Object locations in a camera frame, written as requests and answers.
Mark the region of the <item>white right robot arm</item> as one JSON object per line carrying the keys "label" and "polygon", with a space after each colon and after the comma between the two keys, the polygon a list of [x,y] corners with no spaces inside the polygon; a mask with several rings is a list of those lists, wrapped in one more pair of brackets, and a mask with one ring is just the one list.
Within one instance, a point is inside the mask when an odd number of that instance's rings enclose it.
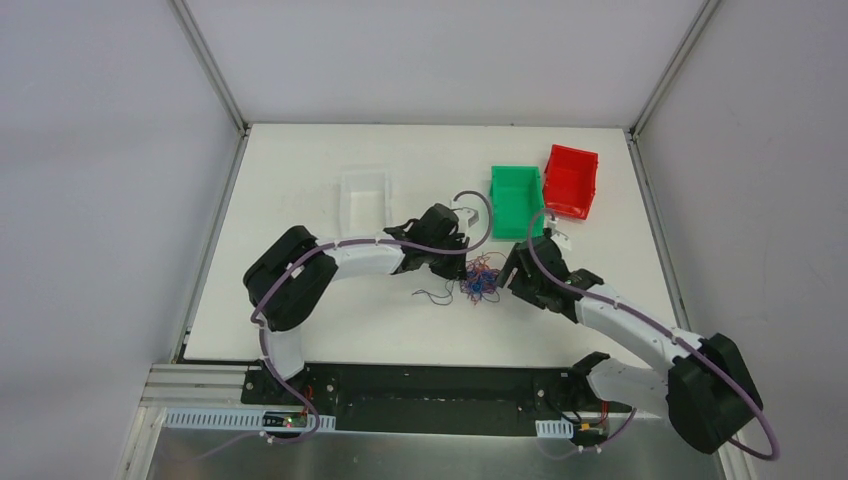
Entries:
{"label": "white right robot arm", "polygon": [[711,454],[763,416],[763,401],[738,346],[665,326],[629,305],[598,275],[570,270],[548,236],[515,244],[498,277],[515,297],[594,330],[643,361],[627,365],[594,352],[573,365],[569,400],[583,410],[603,401],[668,420],[695,450]]}

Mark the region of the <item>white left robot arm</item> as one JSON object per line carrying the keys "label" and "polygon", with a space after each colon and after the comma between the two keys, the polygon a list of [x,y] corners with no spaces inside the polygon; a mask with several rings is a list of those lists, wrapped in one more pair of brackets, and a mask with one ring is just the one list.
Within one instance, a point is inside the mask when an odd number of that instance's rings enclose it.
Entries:
{"label": "white left robot arm", "polygon": [[301,326],[332,282],[423,266],[445,280],[462,280],[470,249],[466,232],[478,220],[473,209],[436,203],[422,217],[386,227],[374,238],[321,242],[303,225],[288,229],[243,276],[270,374],[269,394],[286,405],[303,396]]}

